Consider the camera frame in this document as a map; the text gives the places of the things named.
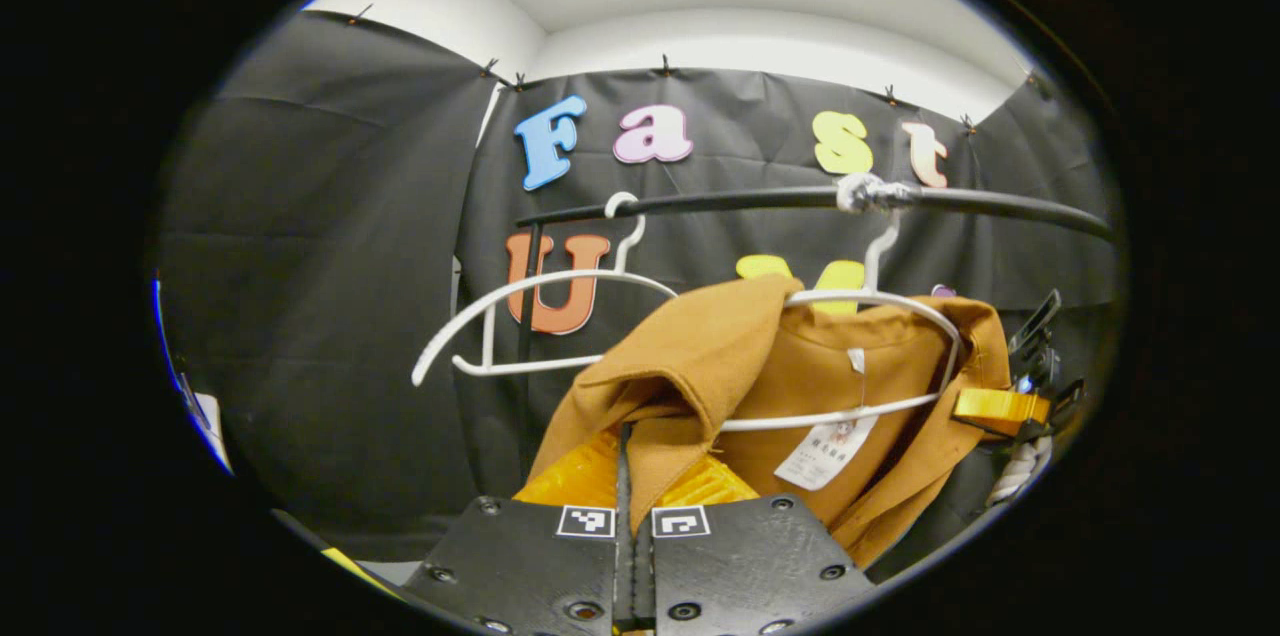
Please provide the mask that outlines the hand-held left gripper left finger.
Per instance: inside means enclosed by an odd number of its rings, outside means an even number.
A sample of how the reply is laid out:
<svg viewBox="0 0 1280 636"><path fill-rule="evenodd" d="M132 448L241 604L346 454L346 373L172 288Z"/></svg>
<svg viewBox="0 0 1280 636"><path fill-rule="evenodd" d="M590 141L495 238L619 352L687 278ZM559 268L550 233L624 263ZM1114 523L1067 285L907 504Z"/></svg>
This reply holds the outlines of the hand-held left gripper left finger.
<svg viewBox="0 0 1280 636"><path fill-rule="evenodd" d="M605 468L614 508L480 497L404 591L480 636L620 636L635 614L628 436Z"/></svg>

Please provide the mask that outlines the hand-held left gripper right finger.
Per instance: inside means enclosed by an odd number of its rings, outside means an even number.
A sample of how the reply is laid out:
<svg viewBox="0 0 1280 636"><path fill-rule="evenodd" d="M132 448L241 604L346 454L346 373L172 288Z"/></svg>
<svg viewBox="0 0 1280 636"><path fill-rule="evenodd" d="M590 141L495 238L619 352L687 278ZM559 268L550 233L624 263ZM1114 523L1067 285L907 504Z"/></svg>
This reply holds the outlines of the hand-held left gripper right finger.
<svg viewBox="0 0 1280 636"><path fill-rule="evenodd" d="M659 498L634 548L634 621L652 636L774 636L874 589L799 494L759 494L710 457Z"/></svg>

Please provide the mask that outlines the brown jacket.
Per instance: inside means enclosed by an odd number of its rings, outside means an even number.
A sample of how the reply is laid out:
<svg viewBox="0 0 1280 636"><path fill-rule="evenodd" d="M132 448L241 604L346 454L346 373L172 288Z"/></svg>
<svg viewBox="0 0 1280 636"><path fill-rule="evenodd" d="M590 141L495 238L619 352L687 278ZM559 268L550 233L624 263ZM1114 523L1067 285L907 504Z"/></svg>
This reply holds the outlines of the brown jacket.
<svg viewBox="0 0 1280 636"><path fill-rule="evenodd" d="M758 276L659 305L573 378L517 499L614 507L605 467L627 424L631 529L655 507L714 500L707 467L718 459L739 494L797 494L856 567L872 567L983 440L954 408L968 386L1011 385L1004 326L992 305L923 297L952 340L896 305L788 305L800 289Z"/></svg>

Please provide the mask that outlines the white clothes hanger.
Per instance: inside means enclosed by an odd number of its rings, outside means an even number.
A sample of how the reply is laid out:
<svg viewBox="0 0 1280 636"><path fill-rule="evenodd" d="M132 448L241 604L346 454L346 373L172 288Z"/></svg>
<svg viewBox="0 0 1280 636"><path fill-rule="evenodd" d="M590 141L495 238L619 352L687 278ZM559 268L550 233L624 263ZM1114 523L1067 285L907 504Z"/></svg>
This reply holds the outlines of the white clothes hanger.
<svg viewBox="0 0 1280 636"><path fill-rule="evenodd" d="M532 215L525 218L522 223L532 227L535 235L532 238L532 244L538 247L541 238L541 227L548 225L548 223L562 223L562 221L577 221L585 220L585 218L605 218L605 220L613 220L618 216L634 216L637 218L634 230L623 241L621 241L617 256L614 258L614 266L608 267L590 267L590 270L562 270L556 273L544 273L544 275L529 275L524 276L517 282L511 282L508 285L502 285L495 290L489 290L488 294L475 299L461 312L451 317L435 335L430 337L425 348L419 354L419 358L413 363L410 372L410 383L413 386L421 386L428 376L435 360L445 349L445 346L451 343L453 337L462 331L463 326L468 322L474 322L476 317L483 317L483 344L481 344L481 362L471 363L466 361L462 354L453 354L451 357L451 363L457 370L467 372L467 375L476 378L495 378L495 376L513 376L513 375L526 375L526 372L549 372L557 370L570 370L581 369L589 366L589 363L596 363L602 360L602 354L581 354L576 358L563 358L563 360L550 360L550 361L530 361L524 358L516 361L515 363L495 363L494 362L494 340L497 331L497 305L503 302L507 297L513 294L522 296L525 290L534 297L540 285L550 285L554 282L628 282L628 284L644 285L644 288L658 290L659 294L671 299L676 297L676 290L668 288L668 285L660 284L649 276L643 276L640 273L627 271L627 258L630 252L636 244L643 241L646 230L646 216L649 212L664 212L667 209L673 207L673 203L678 203L681 200L678 197L659 197L641 200L636 195L628 193L628 191L617 191L616 195L608 200L604 206L598 207L581 207L581 209L562 209L562 211L556 212L540 212L540 215Z"/></svg>
<svg viewBox="0 0 1280 636"><path fill-rule="evenodd" d="M888 225L877 239L872 241L865 253L864 288L800 290L797 296L787 299L787 305L788 307L795 307L795 305L820 305L829 302L865 302L869 305L895 305L895 307L905 308L905 311L911 314L919 314L920 317L925 317L925 320L933 322L933 325L945 331L951 340L948 360L943 370L943 376L940 380L938 392L925 395L914 395L914 398L896 401L888 404L860 404L858 408L828 413L776 418L727 418L727 421L724 421L721 426L723 433L765 431L782 430L782 427L813 427L817 425L858 422L859 418L870 418L872 416L908 411L919 407L919 404L931 404L940 399L940 395L942 395L947 386L954 381L960 346L963 343L960 331L957 331L954 322L951 322L948 317L945 317L943 314L940 314L937 308L932 308L928 307L928 305L915 302L915 299L891 294L888 290L878 290L876 288L876 285L878 285L878 276L881 271L881 257L883 253L887 253L892 244L895 244L899 239L901 230L900 211L901 209L910 206L910 203L914 203L914 200L920 197L920 195L922 189L915 188L915 186L901 184L901 182L886 182L872 174L850 174L841 177L836 184L837 209L841 209L842 212L863 212L867 211L867 209L884 209L884 211L888 212Z"/></svg>

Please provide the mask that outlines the black clothes rack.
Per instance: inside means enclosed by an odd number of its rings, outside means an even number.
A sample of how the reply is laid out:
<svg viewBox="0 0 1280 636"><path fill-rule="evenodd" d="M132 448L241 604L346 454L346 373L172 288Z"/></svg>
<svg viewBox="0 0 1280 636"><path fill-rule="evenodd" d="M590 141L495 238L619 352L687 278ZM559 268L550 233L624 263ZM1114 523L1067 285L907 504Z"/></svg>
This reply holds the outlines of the black clothes rack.
<svg viewBox="0 0 1280 636"><path fill-rule="evenodd" d="M1007 220L1050 223L1069 232L1082 232L1106 243L1120 243L1116 232L1102 218L1084 212L1083 209L1071 209L1062 203L1053 203L1050 200L1036 200L1029 197L1016 197L1016 195L997 193L997 191L979 189L945 189L945 188L915 188L922 189L920 197L905 209L937 209L937 211L959 212L959 215L977 215L983 218L1007 218ZM836 186L827 188L774 188L774 189L744 189L723 191L723 193L684 195L678 197L681 202L664 212L649 212L649 215L682 215L682 212L731 212L742 209L837 209ZM863 212L886 212L884 209L867 209ZM851 212L851 215L863 215ZM515 223L517 229L526 229L530 235L530 252L526 264L526 276L536 275L536 250L532 244L535 230L522 223L520 218ZM585 220L604 220L604 218L585 218Z"/></svg>

